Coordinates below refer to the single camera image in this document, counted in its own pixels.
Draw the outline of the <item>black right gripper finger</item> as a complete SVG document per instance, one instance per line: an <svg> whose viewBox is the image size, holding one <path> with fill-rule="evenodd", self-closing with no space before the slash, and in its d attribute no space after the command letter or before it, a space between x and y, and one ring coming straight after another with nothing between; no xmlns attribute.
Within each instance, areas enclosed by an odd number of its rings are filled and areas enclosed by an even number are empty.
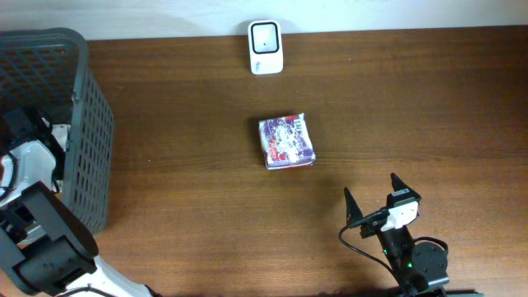
<svg viewBox="0 0 528 297"><path fill-rule="evenodd" d="M394 194L409 193L410 187L405 184L396 173L392 172L390 174L391 186L393 187Z"/></svg>
<svg viewBox="0 0 528 297"><path fill-rule="evenodd" d="M343 192L346 202L346 225L348 227L357 227L362 224L364 215L362 214L350 190L345 187Z"/></svg>

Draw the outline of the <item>purple tissue pack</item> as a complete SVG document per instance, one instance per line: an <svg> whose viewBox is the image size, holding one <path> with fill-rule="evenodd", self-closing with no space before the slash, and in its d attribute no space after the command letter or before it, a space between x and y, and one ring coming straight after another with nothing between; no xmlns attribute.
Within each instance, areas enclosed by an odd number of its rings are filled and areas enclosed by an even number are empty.
<svg viewBox="0 0 528 297"><path fill-rule="evenodd" d="M259 137L267 170L310 166L316 160L304 113L260 120Z"/></svg>

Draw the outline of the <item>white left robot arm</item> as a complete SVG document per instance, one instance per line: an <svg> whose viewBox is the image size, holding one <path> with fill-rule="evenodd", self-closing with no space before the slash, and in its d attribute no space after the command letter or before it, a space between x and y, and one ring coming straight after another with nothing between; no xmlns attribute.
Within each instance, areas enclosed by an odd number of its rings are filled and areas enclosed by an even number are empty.
<svg viewBox="0 0 528 297"><path fill-rule="evenodd" d="M57 197L65 152L32 107L2 113L1 268L27 295L154 296L99 255L87 227Z"/></svg>

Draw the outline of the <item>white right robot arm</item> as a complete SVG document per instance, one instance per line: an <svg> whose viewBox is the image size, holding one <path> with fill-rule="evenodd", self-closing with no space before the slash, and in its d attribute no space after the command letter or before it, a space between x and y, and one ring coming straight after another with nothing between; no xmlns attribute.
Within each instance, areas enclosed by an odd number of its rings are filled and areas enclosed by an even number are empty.
<svg viewBox="0 0 528 297"><path fill-rule="evenodd" d="M401 296L445 296L449 247L444 241L414 238L408 225L418 216L422 200L420 194L404 183L395 173L390 174L393 191L387 195L386 205L364 215L348 188L343 189L346 202L346 224L338 233L339 241L370 260L383 266L396 280ZM376 236L387 262L354 247L343 234L358 228L362 238Z"/></svg>

